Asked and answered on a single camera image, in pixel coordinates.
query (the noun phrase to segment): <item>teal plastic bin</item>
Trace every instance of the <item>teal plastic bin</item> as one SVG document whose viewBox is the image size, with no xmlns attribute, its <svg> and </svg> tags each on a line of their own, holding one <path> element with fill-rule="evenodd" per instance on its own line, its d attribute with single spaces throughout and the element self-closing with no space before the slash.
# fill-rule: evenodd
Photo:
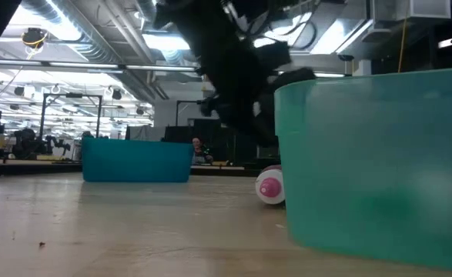
<svg viewBox="0 0 452 277">
<path fill-rule="evenodd" d="M 191 144 L 84 138 L 87 182 L 188 182 Z"/>
<path fill-rule="evenodd" d="M 298 243 L 452 270 L 452 70 L 299 82 L 275 96 Z"/>
</svg>

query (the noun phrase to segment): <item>ceiling pipe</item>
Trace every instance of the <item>ceiling pipe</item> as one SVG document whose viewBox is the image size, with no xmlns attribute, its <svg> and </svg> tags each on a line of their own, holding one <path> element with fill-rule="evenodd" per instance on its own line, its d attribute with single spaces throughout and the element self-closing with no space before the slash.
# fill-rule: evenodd
<svg viewBox="0 0 452 277">
<path fill-rule="evenodd" d="M 119 30 L 119 32 L 123 35 L 123 37 L 125 37 L 125 40 L 130 44 L 133 51 L 135 51 L 144 62 L 153 64 L 155 61 L 152 57 L 152 53 L 149 47 L 143 40 L 142 35 L 140 35 L 133 28 L 133 24 L 130 22 L 130 20 L 128 20 L 125 12 L 121 9 L 119 4 L 114 2 L 113 0 L 99 0 L 99 4 L 109 15 L 109 18 Z M 116 16 L 118 16 L 123 21 L 123 23 L 126 25 L 126 28 L 119 22 Z M 155 84 L 151 82 L 148 82 L 148 84 L 149 87 L 155 92 L 155 94 L 157 94 L 162 100 L 169 99 L 167 94 L 162 93 L 162 90 L 157 89 Z"/>
<path fill-rule="evenodd" d="M 156 18 L 156 7 L 154 5 L 153 0 L 137 0 L 137 9 L 139 10 L 142 17 L 147 21 L 153 24 L 155 18 Z M 161 50 L 162 56 L 164 59 L 170 64 L 170 65 L 185 65 L 185 59 L 183 57 L 182 51 L 180 50 Z"/>
<path fill-rule="evenodd" d="M 82 33 L 80 42 L 88 42 L 87 45 L 71 45 L 71 48 L 80 53 L 89 62 L 124 62 L 71 0 L 23 0 L 21 5 L 52 24 L 59 25 L 68 19 Z M 120 75 L 112 75 L 112 77 L 125 84 L 129 88 L 129 92 L 140 101 L 153 102 L 153 99 L 156 98 L 154 92 L 131 71 L 126 71 Z"/>
<path fill-rule="evenodd" d="M 138 33 L 135 28 L 133 27 L 133 24 L 128 19 L 128 16 L 126 13 L 122 10 L 121 6 L 115 2 L 114 0 L 106 0 L 106 2 L 112 6 L 113 11 L 116 13 L 117 16 L 123 21 L 123 23 L 126 25 L 128 32 L 133 36 L 136 43 L 139 45 L 139 47 L 143 50 L 143 52 L 146 54 L 148 61 L 150 63 L 155 63 L 156 61 L 152 57 L 152 52 L 150 51 L 149 46 L 147 46 L 145 40 L 142 37 L 142 34 Z"/>
<path fill-rule="evenodd" d="M 143 62 L 149 62 L 149 57 L 145 54 L 142 48 L 140 48 L 135 40 L 132 39 L 130 34 L 125 30 L 123 25 L 119 22 L 119 20 L 116 18 L 116 15 L 112 13 L 111 8 L 108 6 L 108 3 L 106 0 L 99 0 L 99 4 L 101 8 L 104 10 L 106 14 L 108 14 L 109 19 L 111 19 L 112 23 L 116 26 L 118 31 L 123 35 L 125 40 L 130 44 L 133 51 L 142 59 Z"/>
</svg>

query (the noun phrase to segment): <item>ventilation duct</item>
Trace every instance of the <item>ventilation duct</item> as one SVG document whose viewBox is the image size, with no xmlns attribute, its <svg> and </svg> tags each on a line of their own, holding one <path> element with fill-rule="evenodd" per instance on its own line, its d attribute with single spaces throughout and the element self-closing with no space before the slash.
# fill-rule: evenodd
<svg viewBox="0 0 452 277">
<path fill-rule="evenodd" d="M 156 19 L 156 6 L 153 0 L 136 0 L 140 15 L 153 23 Z M 162 56 L 170 65 L 184 65 L 184 58 L 180 50 L 161 50 Z"/>
<path fill-rule="evenodd" d="M 23 0 L 22 7 L 34 15 L 38 15 L 53 25 L 69 22 L 82 35 L 72 45 L 73 50 L 94 63 L 122 63 L 111 45 L 99 34 L 90 21 L 73 5 L 70 0 Z M 122 82 L 138 100 L 153 102 L 156 95 L 131 72 L 111 75 Z"/>
<path fill-rule="evenodd" d="M 440 22 L 451 18 L 451 0 L 371 0 L 373 17 L 380 21 Z"/>
</svg>

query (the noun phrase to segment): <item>ceiling light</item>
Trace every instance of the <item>ceiling light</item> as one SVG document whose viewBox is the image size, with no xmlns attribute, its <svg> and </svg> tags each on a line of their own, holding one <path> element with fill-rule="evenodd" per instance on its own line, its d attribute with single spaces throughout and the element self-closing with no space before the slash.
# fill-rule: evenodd
<svg viewBox="0 0 452 277">
<path fill-rule="evenodd" d="M 16 38 L 0 38 L 0 42 L 21 42 L 22 38 L 16 37 Z"/>
<path fill-rule="evenodd" d="M 121 69 L 87 69 L 87 73 L 123 74 L 123 72 Z"/>
<path fill-rule="evenodd" d="M 315 76 L 318 78 L 342 78 L 342 77 L 345 77 L 344 74 L 321 73 L 321 72 L 315 72 Z"/>
<path fill-rule="evenodd" d="M 452 46 L 452 38 L 444 40 L 444 41 L 438 43 L 438 48 L 439 49 L 450 47 L 450 46 Z"/>
<path fill-rule="evenodd" d="M 373 25 L 373 19 L 368 20 L 363 27 L 361 27 L 355 34 L 351 35 L 337 50 L 336 53 L 340 54 L 343 50 L 353 44 L 357 38 L 359 38 L 369 27 Z"/>
<path fill-rule="evenodd" d="M 0 59 L 0 65 L 24 65 L 24 66 L 41 66 L 41 62 L 26 60 Z"/>
<path fill-rule="evenodd" d="M 55 102 L 55 103 L 58 103 L 58 104 L 61 104 L 61 105 L 66 104 L 62 100 L 58 99 L 58 97 L 49 96 L 46 100 L 50 100 L 51 102 Z"/>
<path fill-rule="evenodd" d="M 144 34 L 147 46 L 158 50 L 189 50 L 188 43 L 179 36 Z"/>
<path fill-rule="evenodd" d="M 301 32 L 304 30 L 306 22 L 310 20 L 311 15 L 312 15 L 311 12 L 307 12 L 302 16 L 298 15 L 292 19 L 293 20 L 292 25 L 278 27 L 272 31 L 265 32 L 265 34 L 263 34 L 265 38 L 258 38 L 255 40 L 253 44 L 255 45 L 255 47 L 259 48 L 264 45 L 273 44 L 277 40 L 281 42 L 287 42 L 289 46 L 292 46 L 294 45 L 294 43 L 296 43 L 297 39 L 300 37 Z M 286 34 L 287 32 L 292 31 L 293 28 L 296 27 L 296 25 L 299 26 L 296 28 L 295 31 L 288 35 L 283 35 Z"/>
<path fill-rule="evenodd" d="M 340 47 L 344 39 L 345 29 L 342 22 L 337 19 L 311 50 L 311 54 L 332 54 Z"/>
<path fill-rule="evenodd" d="M 64 112 L 69 111 L 69 112 L 78 112 L 79 109 L 74 107 L 74 106 L 70 106 L 70 105 L 64 105 L 62 106 L 62 109 L 64 110 Z"/>
<path fill-rule="evenodd" d="M 107 65 L 88 62 L 50 62 L 51 66 L 70 68 L 97 68 L 97 69 L 118 69 L 118 65 Z"/>
<path fill-rule="evenodd" d="M 164 72 L 196 72 L 192 66 L 168 66 L 168 65 L 127 65 L 127 69 L 133 70 L 153 70 Z"/>
</svg>

